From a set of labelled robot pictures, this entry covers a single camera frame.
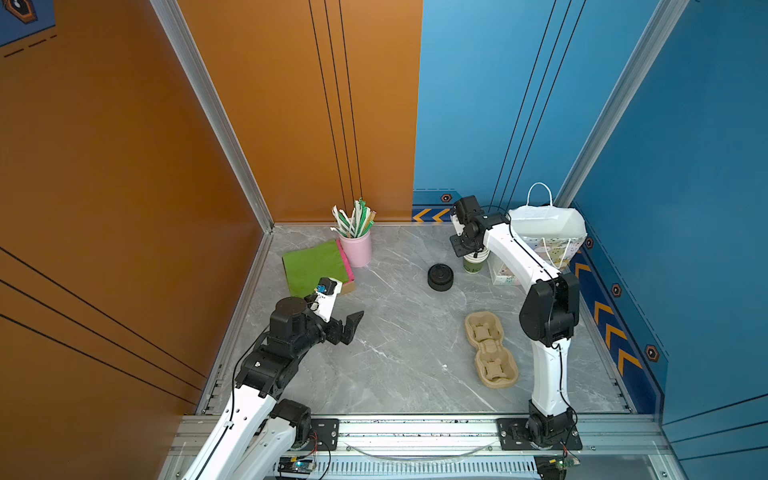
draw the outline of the black cable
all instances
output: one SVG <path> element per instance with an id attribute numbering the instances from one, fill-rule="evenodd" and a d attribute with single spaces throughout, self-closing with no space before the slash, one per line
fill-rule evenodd
<path id="1" fill-rule="evenodd" d="M 219 448 L 219 444 L 222 440 L 224 440 L 224 436 L 229 432 L 229 428 L 224 427 L 224 432 L 221 434 L 221 437 L 219 437 L 219 441 L 216 442 L 216 445 L 214 445 L 214 449 L 210 451 L 210 455 L 208 455 L 208 458 L 205 459 L 205 463 L 203 464 L 203 468 L 200 469 L 200 471 L 197 473 L 197 477 L 194 478 L 194 480 L 198 480 L 200 478 L 200 475 L 205 472 L 205 468 L 208 466 L 208 462 L 210 462 L 211 457 L 214 456 L 214 453 L 216 453 L 216 449 Z"/>
<path id="2" fill-rule="evenodd" d="M 563 21 L 560 22 L 560 29 L 558 30 L 558 36 L 554 38 L 554 45 L 552 45 L 552 52 L 549 54 L 549 60 L 547 60 L 547 67 L 544 69 L 544 74 L 541 76 L 541 82 L 538 84 L 538 91 L 536 91 L 536 98 L 533 100 L 533 107 L 531 107 L 531 113 L 528 116 L 528 121 L 525 122 L 525 129 L 523 130 L 523 135 L 520 137 L 520 144 L 518 145 L 518 151 L 515 153 L 515 161 L 512 162 L 512 169 L 509 171 L 509 175 L 507 176 L 507 183 L 504 185 L 504 190 L 502 191 L 502 198 L 499 199 L 499 203 L 504 201 L 504 195 L 507 193 L 507 187 L 509 187 L 509 181 L 512 178 L 512 172 L 515 170 L 515 164 L 518 161 L 518 155 L 520 155 L 520 149 L 523 146 L 523 141 L 525 140 L 525 134 L 528 133 L 528 126 L 531 124 L 531 119 L 533 118 L 533 112 L 536 110 L 536 104 L 538 103 L 538 96 L 541 93 L 541 88 L 544 87 L 544 81 L 547 79 L 547 72 L 549 71 L 549 65 L 552 63 L 552 57 L 554 57 L 554 51 L 558 48 L 558 41 L 560 41 L 560 34 L 563 31 L 563 25 L 565 25 L 565 19 L 568 17 L 568 11 L 571 9 L 571 3 L 573 0 L 568 0 L 568 7 L 565 9 L 565 15 L 563 15 Z"/>
<path id="3" fill-rule="evenodd" d="M 504 161 L 502 161 L 502 168 L 498 171 L 498 179 L 496 180 L 496 186 L 493 188 L 493 196 L 491 197 L 491 203 L 496 198 L 496 190 L 498 189 L 498 182 L 502 181 L 502 174 L 504 173 L 504 166 L 507 163 L 507 156 L 509 155 L 509 148 L 512 146 L 512 138 L 515 137 L 515 131 L 518 129 L 518 122 L 520 121 L 520 114 L 523 112 L 523 105 L 525 105 L 525 98 L 528 96 L 528 89 L 531 87 L 531 80 L 533 79 L 533 72 L 536 70 L 536 64 L 538 63 L 538 56 L 541 54 L 541 47 L 544 45 L 544 38 L 547 36 L 547 30 L 549 30 L 549 22 L 552 20 L 552 12 L 554 12 L 554 6 L 558 3 L 558 0 L 552 2 L 552 10 L 549 11 L 549 18 L 547 19 L 547 26 L 544 28 L 544 34 L 541 36 L 541 43 L 538 44 L 538 51 L 536 52 L 536 59 L 533 62 L 533 68 L 531 68 L 531 75 L 528 77 L 528 85 L 525 86 L 525 93 L 523 94 L 523 100 L 520 102 L 520 110 L 518 111 L 518 117 L 515 119 L 515 127 L 512 128 L 512 135 L 509 136 L 509 144 L 507 145 L 507 153 L 504 154 Z M 515 163 L 512 163 L 512 170 L 515 169 Z"/>
<path id="4" fill-rule="evenodd" d="M 360 197 L 362 197 L 362 175 L 360 174 L 360 155 L 357 151 L 357 130 L 355 129 L 355 108 L 352 106 L 352 82 L 349 81 L 349 60 L 346 57 L 346 35 L 344 35 L 344 15 L 341 11 L 339 0 L 339 18 L 341 18 L 341 39 L 344 43 L 344 65 L 346 66 L 346 86 L 349 88 L 349 111 L 352 112 L 352 136 L 355 139 L 355 159 L 357 161 L 357 181 L 360 185 Z"/>
<path id="5" fill-rule="evenodd" d="M 93 303 L 90 303 L 90 302 L 88 302 L 86 299 L 84 299 L 83 297 L 79 296 L 78 294 L 76 294 L 76 293 L 75 293 L 75 292 L 73 292 L 72 290 L 68 289 L 66 286 L 63 286 L 63 285 L 61 285 L 61 284 L 60 284 L 59 282 L 57 282 L 56 280 L 53 280 L 51 277 L 49 277 L 48 275 L 44 274 L 44 273 L 43 273 L 43 272 L 41 272 L 40 270 L 38 270 L 38 269 L 34 268 L 34 267 L 33 267 L 32 265 L 30 265 L 29 263 L 26 263 L 24 260 L 22 260 L 22 259 L 18 258 L 18 257 L 17 257 L 16 255 L 14 255 L 13 253 L 11 253 L 11 252 L 7 251 L 5 248 L 3 248 L 3 247 L 0 247 L 0 251 L 2 251 L 3 253 L 5 253 L 6 255 L 10 256 L 10 257 L 11 257 L 13 260 L 16 260 L 16 261 L 17 261 L 17 262 L 19 262 L 21 265 L 24 265 L 24 266 L 26 266 L 27 268 L 29 268 L 30 270 L 32 270 L 33 272 L 37 273 L 39 276 L 42 276 L 42 277 L 43 277 L 43 278 L 45 278 L 47 281 L 49 281 L 49 282 L 53 283 L 54 285 L 56 285 L 56 286 L 57 286 L 57 287 L 59 287 L 60 289 L 64 290 L 66 293 L 69 293 L 69 294 L 70 294 L 70 295 L 72 295 L 74 298 L 76 298 L 76 299 L 80 300 L 82 303 L 85 303 L 86 305 L 88 305 L 89 307 L 91 307 L 93 310 L 96 310 L 97 312 L 99 312 L 101 315 L 104 315 L 104 316 L 106 316 L 108 319 L 112 320 L 113 322 L 115 322 L 115 323 L 116 323 L 116 324 L 118 324 L 119 326 L 123 327 L 123 328 L 124 328 L 124 329 L 126 329 L 127 331 L 129 331 L 129 332 L 133 333 L 135 336 L 139 337 L 139 338 L 140 338 L 140 339 L 142 339 L 143 341 L 145 341 L 145 342 L 149 343 L 149 344 L 150 344 L 150 345 L 152 345 L 154 348 L 156 348 L 156 349 L 160 350 L 162 353 L 165 353 L 165 354 L 166 354 L 166 355 L 168 355 L 170 358 L 172 358 L 172 359 L 176 360 L 177 362 L 179 362 L 181 365 L 183 365 L 183 366 L 186 366 L 188 369 L 192 370 L 193 372 L 195 372 L 195 373 L 196 373 L 196 374 L 198 374 L 199 376 L 203 377 L 204 379 L 208 378 L 207 376 L 205 376 L 204 374 L 202 374 L 202 373 L 198 372 L 197 370 L 193 369 L 191 366 L 189 366 L 189 365 L 187 365 L 186 363 L 182 362 L 181 360 L 179 360 L 179 359 L 178 359 L 178 358 L 176 358 L 175 356 L 173 356 L 173 355 L 171 355 L 170 353 L 166 352 L 165 350 L 163 350 L 163 349 L 162 349 L 162 348 L 160 348 L 159 346 L 157 346 L 157 345 L 155 345 L 154 343 L 150 342 L 148 339 L 146 339 L 146 338 L 144 338 L 143 336 L 139 335 L 139 334 L 138 334 L 138 333 L 136 333 L 134 330 L 130 329 L 128 326 L 124 325 L 123 323 L 120 323 L 120 322 L 118 322 L 118 321 L 117 321 L 117 320 L 116 320 L 114 317 L 112 317 L 112 316 L 110 316 L 110 315 L 106 314 L 106 312 L 105 312 L 105 311 L 98 309 L 98 308 L 97 308 L 97 307 L 96 307 L 96 306 L 95 306 Z"/>
<path id="6" fill-rule="evenodd" d="M 26 329 L 27 329 L 27 330 L 29 330 L 30 332 L 33 332 L 33 333 L 37 333 L 39 336 L 43 336 L 43 337 L 45 337 L 45 338 L 47 338 L 47 339 L 49 339 L 49 340 L 51 340 L 51 341 L 53 341 L 53 342 L 56 342 L 56 343 L 58 343 L 58 344 L 59 344 L 59 345 L 61 345 L 61 346 L 65 346 L 65 347 L 67 347 L 68 349 L 70 349 L 70 350 L 73 350 L 73 351 L 75 351 L 75 352 L 77 352 L 77 353 L 79 353 L 79 354 L 81 354 L 81 355 L 83 355 L 83 356 L 87 356 L 87 357 L 88 357 L 89 359 L 91 359 L 91 360 L 96 360 L 96 361 L 97 361 L 97 362 L 99 362 L 101 365 L 106 365 L 106 366 L 108 366 L 108 367 L 109 367 L 109 368 L 111 368 L 111 369 L 117 370 L 117 371 L 118 371 L 118 372 L 120 372 L 120 373 L 124 373 L 125 375 L 128 375 L 128 376 L 130 376 L 132 379 L 136 379 L 136 380 L 138 380 L 139 382 L 142 382 L 142 383 L 145 383 L 145 384 L 147 384 L 147 385 L 149 385 L 149 386 L 151 386 L 151 387 L 154 387 L 154 388 L 156 388 L 156 389 L 160 390 L 161 392 L 166 392 L 168 395 L 172 395 L 172 396 L 176 397 L 176 398 L 177 398 L 177 399 L 179 399 L 179 400 L 184 400 L 186 403 L 189 403 L 189 404 L 190 404 L 190 405 L 192 405 L 192 406 L 196 406 L 196 405 L 197 405 L 195 402 L 190 402 L 189 400 L 185 399 L 184 397 L 178 396 L 178 395 L 176 395 L 176 394 L 175 394 L 175 393 L 173 393 L 173 392 L 169 392 L 168 390 L 166 390 L 166 389 L 164 389 L 164 388 L 162 388 L 162 387 L 160 387 L 160 386 L 157 386 L 157 385 L 155 385 L 155 384 L 153 384 L 153 383 L 151 383 L 151 382 L 148 382 L 147 380 L 144 380 L 144 379 L 142 379 L 142 378 L 139 378 L 139 377 L 137 377 L 136 375 L 134 375 L 134 374 L 132 374 L 132 373 L 128 373 L 128 372 L 126 372 L 125 370 L 123 370 L 123 369 L 120 369 L 120 368 L 118 368 L 118 367 L 116 367 L 116 366 L 114 366 L 114 365 L 112 365 L 112 364 L 110 364 L 110 363 L 107 363 L 107 362 L 105 362 L 105 361 L 104 361 L 104 360 L 102 360 L 102 359 L 98 359 L 98 358 L 96 358 L 95 356 L 93 356 L 93 355 L 90 355 L 90 354 L 88 354 L 88 353 L 86 353 L 86 352 L 83 352 L 83 351 L 82 351 L 82 350 L 80 350 L 80 349 L 76 349 L 76 348 L 74 348 L 72 345 L 68 345 L 67 343 L 64 343 L 64 342 L 62 342 L 61 340 L 57 340 L 57 339 L 53 338 L 53 337 L 52 337 L 52 336 L 50 336 L 50 335 L 46 335 L 45 333 L 41 332 L 40 330 L 36 330 L 36 329 L 33 329 L 32 327 L 30 327 L 30 326 L 27 326 L 27 325 L 25 325 L 24 323 L 21 323 L 21 322 L 19 322 L 18 320 L 14 320 L 14 319 L 12 319 L 10 316 L 7 316 L 7 315 L 3 315 L 2 313 L 0 313 L 0 318 L 4 318 L 4 319 L 8 320 L 8 321 L 9 321 L 9 322 L 11 322 L 11 323 L 15 323 L 16 325 L 18 325 L 18 326 L 20 326 L 20 327 L 22 327 L 22 328 L 26 328 Z"/>
<path id="7" fill-rule="evenodd" d="M 197 386 L 195 386 L 195 385 L 193 385 L 193 384 L 189 383 L 187 380 L 185 380 L 185 379 L 182 379 L 181 377 L 179 377 L 179 376 L 177 376 L 177 375 L 174 375 L 173 373 L 171 373 L 171 372 L 167 371 L 166 369 L 164 369 L 163 367 L 159 366 L 158 364 L 156 364 L 156 363 L 153 363 L 153 362 L 151 362 L 151 361 L 149 361 L 149 360 L 145 359 L 143 356 L 141 356 L 141 355 L 139 355 L 138 353 L 135 353 L 135 352 L 133 352 L 132 350 L 130 350 L 130 349 L 128 349 L 128 348 L 126 348 L 126 347 L 122 346 L 120 343 L 117 343 L 117 342 L 115 342 L 114 340 L 112 340 L 112 339 L 110 339 L 110 338 L 108 338 L 108 337 L 106 337 L 106 336 L 104 336 L 104 335 L 101 335 L 101 334 L 100 334 L 99 332 L 97 332 L 96 330 L 93 330 L 92 328 L 90 328 L 90 327 L 88 327 L 88 326 L 86 326 L 86 325 L 83 325 L 82 323 L 78 322 L 77 320 L 73 319 L 72 317 L 70 317 L 70 316 L 68 316 L 68 315 L 65 315 L 64 313 L 62 313 L 62 312 L 60 312 L 60 311 L 56 310 L 54 307 L 52 307 L 52 306 L 48 305 L 47 303 L 44 303 L 44 302 L 42 302 L 41 300 L 38 300 L 38 299 L 34 298 L 34 297 L 33 297 L 32 295 L 30 295 L 29 293 L 26 293 L 25 291 L 23 291 L 23 290 L 20 290 L 19 288 L 16 288 L 15 286 L 11 285 L 10 283 L 6 282 L 5 280 L 3 280 L 3 279 L 0 279 L 0 283 L 2 283 L 3 285 L 7 286 L 8 288 L 11 288 L 11 289 L 15 290 L 16 292 L 19 292 L 21 295 L 23 295 L 23 296 L 26 296 L 27 298 L 29 298 L 30 300 L 32 300 L 32 301 L 34 301 L 34 302 L 38 303 L 39 305 L 42 305 L 42 306 L 44 306 L 44 307 L 45 307 L 45 308 L 47 308 L 48 310 L 51 310 L 53 313 L 57 313 L 59 316 L 62 316 L 62 317 L 64 317 L 65 319 L 69 320 L 70 322 L 74 323 L 75 325 L 77 325 L 77 326 L 80 326 L 80 327 L 82 327 L 83 329 L 86 329 L 88 332 L 91 332 L 91 333 L 93 333 L 94 335 L 98 336 L 99 338 L 101 338 L 101 339 L 104 339 L 104 340 L 107 340 L 109 343 L 111 343 L 112 345 L 116 346 L 117 348 L 119 348 L 119 349 L 122 349 L 122 350 L 124 350 L 125 352 L 128 352 L 128 353 L 130 353 L 131 355 L 135 356 L 136 358 L 138 358 L 138 359 L 140 359 L 140 360 L 144 360 L 146 363 L 149 363 L 149 364 L 150 364 L 150 365 L 152 365 L 153 367 L 155 367 L 155 368 L 157 368 L 157 369 L 159 369 L 159 370 L 162 370 L 163 372 L 166 372 L 168 375 L 170 375 L 170 376 L 174 377 L 175 379 L 178 379 L 178 380 L 180 380 L 181 382 L 184 382 L 184 383 L 186 383 L 186 384 L 187 384 L 187 385 L 189 385 L 190 387 L 192 387 L 192 388 L 194 388 L 194 389 L 197 389 L 197 390 L 199 390 L 199 391 L 201 391 L 201 392 L 203 391 L 201 388 L 199 388 L 199 387 L 197 387 Z"/>
<path id="8" fill-rule="evenodd" d="M 323 480 L 326 477 L 326 473 L 328 473 L 328 469 L 331 468 L 331 448 L 326 445 L 326 449 L 328 449 L 328 465 L 326 465 L 326 470 L 323 472 L 323 475 L 318 480 Z"/>
<path id="9" fill-rule="evenodd" d="M 237 374 L 237 364 L 243 361 L 245 356 L 248 355 L 254 346 L 261 345 L 261 343 L 264 341 L 264 337 L 266 336 L 266 329 L 268 328 L 270 328 L 270 326 L 267 324 L 267 326 L 264 327 L 264 330 L 259 333 L 259 336 L 256 337 L 253 343 L 251 343 L 250 346 L 245 350 L 243 355 L 235 362 L 235 366 L 232 368 L 232 406 L 230 410 L 230 422 L 232 422 L 232 418 L 234 418 L 235 415 L 235 375 Z"/>
<path id="10" fill-rule="evenodd" d="M 341 118 L 341 135 L 344 138 L 344 154 L 346 155 L 346 173 L 349 174 L 349 191 L 352 192 L 352 200 L 355 200 L 355 189 L 352 186 L 352 167 L 349 165 L 349 150 L 346 147 L 346 128 L 344 127 L 344 112 L 341 110 L 341 94 L 339 93 L 339 75 L 336 74 L 336 56 L 333 54 L 333 36 L 331 36 L 331 21 L 328 18 L 328 2 L 323 0 L 326 7 L 326 25 L 328 25 L 328 41 L 331 44 L 331 61 L 333 62 L 333 78 L 336 80 L 336 98 L 339 100 L 339 117 Z"/>
<path id="11" fill-rule="evenodd" d="M 331 127 L 331 140 L 333 141 L 333 154 L 336 155 L 336 169 L 339 171 L 339 185 L 341 186 L 341 198 L 346 206 L 346 195 L 344 194 L 344 181 L 341 179 L 341 165 L 339 164 L 339 152 L 336 150 L 336 135 L 333 134 L 333 121 L 331 120 L 331 106 L 328 103 L 328 91 L 326 90 L 326 78 L 323 75 L 323 61 L 320 59 L 320 43 L 317 41 L 317 29 L 315 28 L 315 15 L 312 13 L 312 2 L 306 0 L 310 6 L 310 18 L 312 19 L 312 31 L 315 32 L 315 47 L 317 47 L 317 61 L 320 63 L 320 78 L 323 80 L 323 93 L 326 96 L 326 109 L 328 110 L 328 124 Z"/>
<path id="12" fill-rule="evenodd" d="M 512 196 L 515 195 L 515 189 L 517 189 L 518 187 L 520 176 L 523 173 L 523 168 L 525 168 L 525 161 L 528 159 L 528 154 L 531 153 L 531 146 L 533 145 L 533 141 L 536 140 L 536 133 L 538 132 L 538 126 L 541 125 L 541 119 L 544 117 L 544 112 L 547 110 L 547 105 L 549 104 L 549 98 L 552 95 L 552 91 L 554 90 L 554 84 L 558 81 L 558 76 L 560 75 L 560 69 L 563 66 L 563 61 L 565 61 L 565 55 L 568 54 L 568 48 L 571 46 L 571 40 L 573 40 L 574 33 L 576 32 L 576 27 L 578 26 L 578 21 L 581 19 L 581 13 L 584 11 L 584 6 L 586 4 L 587 4 L 587 0 L 584 0 L 584 3 L 581 4 L 581 10 L 579 10 L 578 17 L 576 18 L 574 29 L 571 31 L 571 37 L 568 39 L 568 43 L 565 45 L 565 52 L 563 52 L 563 58 L 560 59 L 558 72 L 555 74 L 554 80 L 552 81 L 552 86 L 549 88 L 549 93 L 547 94 L 547 101 L 544 103 L 544 108 L 541 109 L 541 116 L 538 118 L 538 123 L 536 124 L 536 130 L 534 130 L 533 137 L 531 137 L 531 143 L 528 144 L 528 150 L 525 152 L 525 158 L 523 158 L 523 163 L 520 166 L 520 171 L 518 172 L 518 179 L 515 180 L 515 186 L 512 188 L 512 193 L 509 196 L 509 201 L 507 202 L 507 208 L 509 208 L 509 204 L 512 202 Z"/>
<path id="13" fill-rule="evenodd" d="M 563 372 L 564 372 L 564 367 L 563 367 L 563 350 L 562 350 L 562 347 L 559 346 L 559 345 L 558 345 L 558 353 L 560 353 L 560 398 L 562 398 L 563 402 L 565 402 L 565 405 L 567 405 L 568 408 L 571 409 L 571 412 L 573 412 L 573 416 L 574 416 L 574 424 L 571 425 L 571 427 L 568 429 L 568 434 L 565 436 L 565 440 L 562 442 L 563 443 L 563 452 L 564 452 L 564 454 L 566 454 L 566 455 L 563 455 L 563 459 L 565 460 L 565 457 L 567 456 L 567 453 L 568 453 L 568 448 L 565 446 L 565 444 L 568 443 L 568 439 L 571 437 L 571 433 L 573 432 L 574 428 L 576 428 L 576 424 L 578 423 L 578 415 L 576 414 L 576 409 L 574 409 L 571 406 L 571 404 L 568 403 L 568 400 L 566 400 L 565 396 L 563 395 Z"/>

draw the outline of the black lid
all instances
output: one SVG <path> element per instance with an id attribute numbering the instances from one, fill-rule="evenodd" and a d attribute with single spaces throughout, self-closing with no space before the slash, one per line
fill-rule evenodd
<path id="1" fill-rule="evenodd" d="M 453 285 L 453 270 L 444 263 L 436 263 L 429 267 L 427 283 L 438 292 L 445 292 Z"/>

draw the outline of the gift bag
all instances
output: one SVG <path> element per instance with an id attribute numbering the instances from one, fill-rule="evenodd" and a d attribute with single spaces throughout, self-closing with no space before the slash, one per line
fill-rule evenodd
<path id="1" fill-rule="evenodd" d="M 533 207 L 531 191 L 541 185 L 549 192 L 549 205 Z M 528 190 L 525 205 L 509 211 L 512 228 L 524 242 L 547 263 L 560 271 L 565 270 L 576 251 L 587 238 L 584 218 L 574 208 L 555 207 L 552 192 L 547 185 L 536 182 Z M 498 258 L 490 262 L 494 284 L 513 283 L 514 275 Z"/>

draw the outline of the corner trim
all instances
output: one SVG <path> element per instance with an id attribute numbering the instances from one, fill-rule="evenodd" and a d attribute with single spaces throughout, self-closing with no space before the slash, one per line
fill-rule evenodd
<path id="1" fill-rule="evenodd" d="M 654 14 L 650 17 L 640 40 L 637 41 L 632 55 L 629 57 L 624 70 L 621 72 L 611 96 L 603 106 L 603 111 L 595 122 L 592 131 L 584 142 L 576 161 L 568 172 L 560 193 L 554 203 L 558 207 L 569 207 L 576 198 L 576 193 L 589 175 L 594 162 L 597 161 L 608 138 L 614 133 L 616 125 L 630 101 L 643 83 L 645 75 L 654 64 L 659 51 L 666 43 L 670 33 L 683 14 L 689 0 L 660 0 Z"/>
<path id="2" fill-rule="evenodd" d="M 221 374 L 221 369 L 228 364 L 230 357 L 232 356 L 232 349 L 237 339 L 237 334 L 240 333 L 240 329 L 243 327 L 246 315 L 248 314 L 248 306 L 253 294 L 256 292 L 256 285 L 259 283 L 259 277 L 261 276 L 261 270 L 264 268 L 266 262 L 266 255 L 270 252 L 270 245 L 272 244 L 272 233 L 265 232 L 261 238 L 259 244 L 259 250 L 256 251 L 256 256 L 253 258 L 253 263 L 250 266 L 248 277 L 243 285 L 243 291 L 240 292 L 240 298 L 237 300 L 235 311 L 232 314 L 230 325 L 227 327 L 227 332 L 224 333 L 224 338 L 221 341 L 219 347 L 219 353 L 216 354 L 216 360 L 214 360 L 214 366 L 211 368 L 208 380 L 205 382 L 205 388 L 203 393 L 200 394 L 200 401 L 197 403 L 195 409 L 195 415 L 204 415 L 205 410 L 208 407 L 210 397 L 214 393 L 216 387 L 216 381 Z"/>
<path id="3" fill-rule="evenodd" d="M 272 216 L 266 207 L 264 197 L 259 190 L 243 148 L 237 140 L 235 130 L 224 110 L 219 94 L 216 92 L 214 82 L 205 68 L 200 51 L 197 50 L 192 32 L 184 20 L 178 2 L 176 0 L 150 0 L 150 3 L 163 26 L 163 30 L 165 30 L 165 35 L 168 36 L 168 41 L 176 52 L 181 67 L 187 74 L 216 138 L 219 139 L 219 144 L 230 162 L 237 181 L 240 182 L 240 187 L 248 199 L 248 204 L 256 215 L 265 235 L 268 234 L 274 225 Z"/>

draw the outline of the bag handle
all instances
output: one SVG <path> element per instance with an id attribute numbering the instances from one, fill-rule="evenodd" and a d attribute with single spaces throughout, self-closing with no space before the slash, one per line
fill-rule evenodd
<path id="1" fill-rule="evenodd" d="M 533 190 L 533 187 L 536 185 L 544 185 L 544 188 L 547 189 L 547 192 L 549 192 L 549 206 L 552 206 L 552 190 L 549 190 L 549 187 L 547 187 L 546 184 L 543 184 L 542 182 L 536 182 L 535 184 L 531 185 L 531 188 L 528 189 L 528 199 L 525 201 L 525 206 L 528 207 L 529 203 L 531 203 L 531 190 Z"/>

